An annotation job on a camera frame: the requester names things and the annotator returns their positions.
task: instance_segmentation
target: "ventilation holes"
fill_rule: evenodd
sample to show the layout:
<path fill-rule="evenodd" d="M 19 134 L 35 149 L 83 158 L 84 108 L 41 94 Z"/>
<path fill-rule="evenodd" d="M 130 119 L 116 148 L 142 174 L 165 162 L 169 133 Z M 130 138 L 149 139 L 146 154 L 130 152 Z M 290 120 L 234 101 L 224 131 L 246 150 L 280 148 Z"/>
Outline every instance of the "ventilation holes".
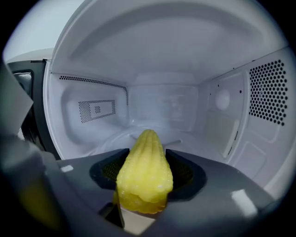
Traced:
<path fill-rule="evenodd" d="M 20 128 L 18 131 L 18 137 L 19 137 L 19 139 L 21 139 L 23 141 L 25 140 L 22 128 Z"/>
<path fill-rule="evenodd" d="M 94 107 L 94 111 L 95 111 L 96 113 L 101 113 L 101 108 L 100 108 L 100 106 L 95 106 L 95 107 Z"/>
<path fill-rule="evenodd" d="M 288 100 L 285 74 L 281 60 L 250 69 L 250 115 L 284 126 Z"/>
<path fill-rule="evenodd" d="M 75 77 L 75 76 L 60 76 L 60 80 L 85 81 L 85 82 L 98 83 L 98 84 L 103 84 L 103 85 L 107 85 L 107 86 L 122 88 L 125 91 L 125 94 L 126 94 L 126 105 L 127 106 L 129 105 L 128 90 L 124 86 L 116 85 L 116 84 L 109 83 L 109 82 L 106 82 L 106 81 L 99 81 L 99 80 L 96 80 L 96 79 L 88 79 L 88 78 Z"/>
<path fill-rule="evenodd" d="M 108 114 L 104 114 L 104 115 L 100 115 L 92 118 L 90 104 L 102 103 L 102 102 L 111 102 L 112 113 L 108 113 Z M 90 101 L 81 101 L 81 102 L 78 102 L 78 104 L 79 104 L 79 112 L 80 112 L 80 118 L 82 123 L 116 114 L 115 100 L 90 100 Z M 95 106 L 94 109 L 96 113 L 101 112 L 100 106 Z"/>

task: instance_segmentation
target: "perforated vent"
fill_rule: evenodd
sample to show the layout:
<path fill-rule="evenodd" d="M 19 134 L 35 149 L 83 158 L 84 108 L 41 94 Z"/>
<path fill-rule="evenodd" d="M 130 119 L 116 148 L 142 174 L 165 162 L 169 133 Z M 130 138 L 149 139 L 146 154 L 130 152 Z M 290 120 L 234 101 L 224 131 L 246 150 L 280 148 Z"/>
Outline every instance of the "perforated vent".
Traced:
<path fill-rule="evenodd" d="M 251 116 L 284 126 L 288 99 L 285 76 L 286 71 L 281 60 L 250 69 Z"/>
<path fill-rule="evenodd" d="M 124 86 L 120 86 L 120 85 L 116 85 L 116 84 L 113 84 L 113 83 L 109 83 L 109 82 L 106 82 L 106 81 L 100 81 L 100 80 L 96 80 L 96 79 L 75 77 L 75 76 L 65 76 L 65 75 L 60 76 L 60 80 L 86 81 L 86 82 L 91 82 L 91 83 L 98 83 L 98 84 L 103 84 L 103 85 L 107 85 L 107 86 L 122 88 L 125 91 L 125 94 L 126 94 L 126 105 L 129 105 L 128 90 Z"/>
<path fill-rule="evenodd" d="M 25 140 L 25 137 L 24 137 L 24 134 L 23 134 L 23 130 L 20 128 L 19 131 L 18 131 L 18 137 L 19 139 L 21 140 Z"/>
<path fill-rule="evenodd" d="M 95 106 L 94 107 L 94 110 L 95 110 L 96 113 L 100 113 L 101 112 L 100 106 Z"/>
<path fill-rule="evenodd" d="M 102 103 L 102 102 L 111 102 L 111 106 L 112 106 L 112 113 L 108 113 L 108 114 L 104 114 L 104 115 L 100 115 L 100 116 L 96 116 L 96 117 L 92 117 L 91 116 L 91 107 L 90 104 L 91 103 Z M 80 118 L 81 118 L 81 122 L 85 123 L 91 120 L 95 120 L 95 119 L 100 119 L 106 116 L 110 116 L 113 114 L 116 114 L 115 111 L 115 100 L 91 100 L 91 101 L 81 101 L 78 102 L 79 104 L 79 112 L 80 112 Z M 100 106 L 95 106 L 95 112 L 101 112 L 100 110 Z"/>

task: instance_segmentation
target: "black holder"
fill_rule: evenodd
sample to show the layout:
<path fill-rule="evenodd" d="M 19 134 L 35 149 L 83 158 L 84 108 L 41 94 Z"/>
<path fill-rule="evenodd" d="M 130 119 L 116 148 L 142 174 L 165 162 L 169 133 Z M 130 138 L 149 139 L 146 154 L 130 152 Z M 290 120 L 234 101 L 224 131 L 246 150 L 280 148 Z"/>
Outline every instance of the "black holder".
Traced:
<path fill-rule="evenodd" d="M 90 168 L 90 177 L 103 189 L 116 189 L 116 178 L 123 166 L 129 149 L 118 156 L 93 164 Z M 191 200 L 206 184 L 207 177 L 204 170 L 197 164 L 166 149 L 166 160 L 173 175 L 173 190 L 168 194 L 168 201 Z"/>

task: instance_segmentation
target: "yellow corn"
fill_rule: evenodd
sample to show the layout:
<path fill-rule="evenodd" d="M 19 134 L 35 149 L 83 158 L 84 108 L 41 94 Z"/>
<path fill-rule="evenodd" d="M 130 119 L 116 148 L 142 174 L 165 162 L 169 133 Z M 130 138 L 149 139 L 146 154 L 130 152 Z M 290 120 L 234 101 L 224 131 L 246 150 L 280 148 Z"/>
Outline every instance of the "yellow corn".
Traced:
<path fill-rule="evenodd" d="M 173 176 L 159 137 L 145 130 L 131 149 L 117 176 L 120 204 L 142 213 L 162 211 L 173 189 Z"/>

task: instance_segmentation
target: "yellow bumpy object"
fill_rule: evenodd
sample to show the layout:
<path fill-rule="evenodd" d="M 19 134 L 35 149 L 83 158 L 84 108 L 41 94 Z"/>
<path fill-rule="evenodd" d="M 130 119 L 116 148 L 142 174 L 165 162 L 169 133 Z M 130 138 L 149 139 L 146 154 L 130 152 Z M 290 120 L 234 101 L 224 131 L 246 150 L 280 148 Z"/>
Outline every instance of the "yellow bumpy object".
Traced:
<path fill-rule="evenodd" d="M 167 204 L 173 175 L 156 132 L 137 139 L 117 176 L 119 202 L 127 210 L 157 213 Z"/>

